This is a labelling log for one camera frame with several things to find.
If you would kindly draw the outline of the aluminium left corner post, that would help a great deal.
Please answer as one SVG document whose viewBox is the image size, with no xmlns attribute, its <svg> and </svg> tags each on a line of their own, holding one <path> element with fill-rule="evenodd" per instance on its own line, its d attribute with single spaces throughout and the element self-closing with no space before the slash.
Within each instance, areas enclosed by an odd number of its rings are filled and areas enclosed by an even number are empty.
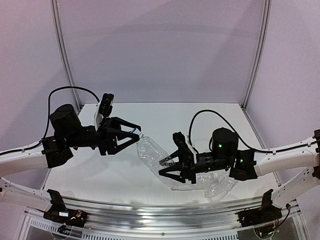
<svg viewBox="0 0 320 240">
<path fill-rule="evenodd" d="M 53 26 L 55 30 L 62 68 L 66 76 L 67 84 L 70 87 L 75 87 L 76 83 L 73 78 L 71 65 L 68 57 L 68 52 L 65 44 L 64 34 L 63 34 L 62 21 L 61 21 L 60 10 L 59 10 L 59 1 L 50 0 L 49 2 L 50 2 L 51 12 L 52 12 Z"/>
</svg>

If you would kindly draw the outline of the aluminium front rail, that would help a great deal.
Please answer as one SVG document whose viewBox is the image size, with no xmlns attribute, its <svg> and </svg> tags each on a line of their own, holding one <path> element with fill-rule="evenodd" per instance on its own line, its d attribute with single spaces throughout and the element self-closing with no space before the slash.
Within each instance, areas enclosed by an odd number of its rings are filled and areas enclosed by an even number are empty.
<svg viewBox="0 0 320 240">
<path fill-rule="evenodd" d="M 87 212 L 84 227 L 68 227 L 26 210 L 21 240 L 257 240 L 260 226 L 243 227 L 242 210 L 258 207 L 258 197 L 219 203 L 142 205 L 90 202 L 67 197 L 71 209 Z"/>
</svg>

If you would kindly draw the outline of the clear plastic bottle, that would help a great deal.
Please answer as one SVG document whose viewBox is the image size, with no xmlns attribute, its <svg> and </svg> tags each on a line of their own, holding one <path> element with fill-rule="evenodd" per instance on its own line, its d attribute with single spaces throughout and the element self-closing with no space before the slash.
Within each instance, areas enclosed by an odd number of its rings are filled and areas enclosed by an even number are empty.
<svg viewBox="0 0 320 240">
<path fill-rule="evenodd" d="M 181 183 L 171 178 L 159 175 L 159 171 L 171 167 L 175 162 L 169 158 L 169 154 L 149 136 L 139 135 L 136 143 L 137 156 L 142 163 L 149 168 L 152 174 L 172 191 L 191 191 L 195 188 L 189 183 Z"/>
<path fill-rule="evenodd" d="M 216 174 L 213 172 L 199 173 L 196 175 L 196 183 L 186 181 L 186 183 L 175 182 L 169 188 L 172 191 L 192 191 L 208 189 L 215 181 Z"/>
<path fill-rule="evenodd" d="M 228 175 L 220 174 L 214 178 L 211 185 L 204 190 L 204 198 L 209 203 L 221 201 L 237 184 L 235 180 Z"/>
</svg>

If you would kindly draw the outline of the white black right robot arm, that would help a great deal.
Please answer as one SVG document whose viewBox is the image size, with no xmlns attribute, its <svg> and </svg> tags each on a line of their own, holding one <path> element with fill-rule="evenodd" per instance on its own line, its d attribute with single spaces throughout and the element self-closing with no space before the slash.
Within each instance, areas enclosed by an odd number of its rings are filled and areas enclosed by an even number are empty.
<svg viewBox="0 0 320 240">
<path fill-rule="evenodd" d="M 258 177 L 287 169 L 303 170 L 277 190 L 266 193 L 267 201 L 283 208 L 290 201 L 320 184 L 320 132 L 298 145 L 283 149 L 272 148 L 239 150 L 239 135 L 221 127 L 213 131 L 209 152 L 197 153 L 185 140 L 181 132 L 173 134 L 177 150 L 170 155 L 178 158 L 174 165 L 159 170 L 159 175 L 180 183 L 196 183 L 196 175 L 218 170 L 227 170 L 229 177 L 238 181 L 254 180 Z"/>
</svg>

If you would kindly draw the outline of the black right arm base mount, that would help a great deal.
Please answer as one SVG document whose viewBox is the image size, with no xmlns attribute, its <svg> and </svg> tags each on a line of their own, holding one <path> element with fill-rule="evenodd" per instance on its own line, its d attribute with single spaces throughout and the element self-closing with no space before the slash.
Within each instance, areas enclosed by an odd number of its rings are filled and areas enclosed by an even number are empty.
<svg viewBox="0 0 320 240">
<path fill-rule="evenodd" d="M 280 190 L 274 193 L 274 190 L 270 189 L 262 195 L 259 207 L 239 211 L 238 221 L 243 228 L 276 221 L 273 227 L 275 230 L 287 220 L 291 212 L 291 201 L 284 193 L 280 193 Z"/>
</svg>

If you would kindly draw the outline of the clear plastic bottle uncapped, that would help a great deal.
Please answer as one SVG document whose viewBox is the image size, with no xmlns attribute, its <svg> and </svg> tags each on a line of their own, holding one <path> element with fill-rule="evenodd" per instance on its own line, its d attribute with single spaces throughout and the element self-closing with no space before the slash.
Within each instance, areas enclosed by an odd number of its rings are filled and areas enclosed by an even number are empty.
<svg viewBox="0 0 320 240">
<path fill-rule="evenodd" d="M 237 184 L 235 180 L 228 175 L 220 174 L 214 178 L 211 185 L 204 190 L 204 198 L 209 203 L 221 201 Z"/>
</svg>

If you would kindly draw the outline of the white blue bottle cap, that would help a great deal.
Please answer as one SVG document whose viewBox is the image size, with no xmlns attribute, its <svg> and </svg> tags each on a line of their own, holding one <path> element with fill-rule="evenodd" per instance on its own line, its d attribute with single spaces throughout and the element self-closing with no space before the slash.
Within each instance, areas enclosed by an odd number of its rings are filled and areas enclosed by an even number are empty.
<svg viewBox="0 0 320 240">
<path fill-rule="evenodd" d="M 136 134 L 136 135 L 139 135 L 140 134 L 140 130 L 138 128 L 134 128 L 130 131 L 130 133 L 132 134 Z"/>
</svg>

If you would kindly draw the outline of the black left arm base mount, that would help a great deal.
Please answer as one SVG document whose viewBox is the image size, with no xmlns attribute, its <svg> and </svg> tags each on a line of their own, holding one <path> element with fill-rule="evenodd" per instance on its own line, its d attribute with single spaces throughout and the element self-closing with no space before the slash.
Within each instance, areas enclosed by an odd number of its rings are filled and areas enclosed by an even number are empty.
<svg viewBox="0 0 320 240">
<path fill-rule="evenodd" d="M 84 228 L 88 213 L 80 209 L 67 208 L 62 196 L 56 190 L 48 189 L 51 207 L 43 214 L 43 218 L 61 224 L 57 232 L 69 235 L 72 227 Z"/>
</svg>

